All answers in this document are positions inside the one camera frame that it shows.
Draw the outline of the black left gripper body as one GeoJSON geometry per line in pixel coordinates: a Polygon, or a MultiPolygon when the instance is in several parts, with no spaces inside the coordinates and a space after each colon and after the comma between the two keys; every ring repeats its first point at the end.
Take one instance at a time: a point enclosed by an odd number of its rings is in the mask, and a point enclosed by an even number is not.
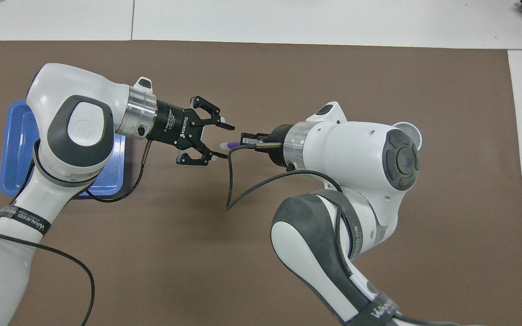
{"type": "Polygon", "coordinates": [[[147,139],[170,144],[180,150],[196,147],[202,141],[203,126],[193,126],[200,120],[193,109],[182,109],[165,101],[157,101],[157,112],[147,139]]]}

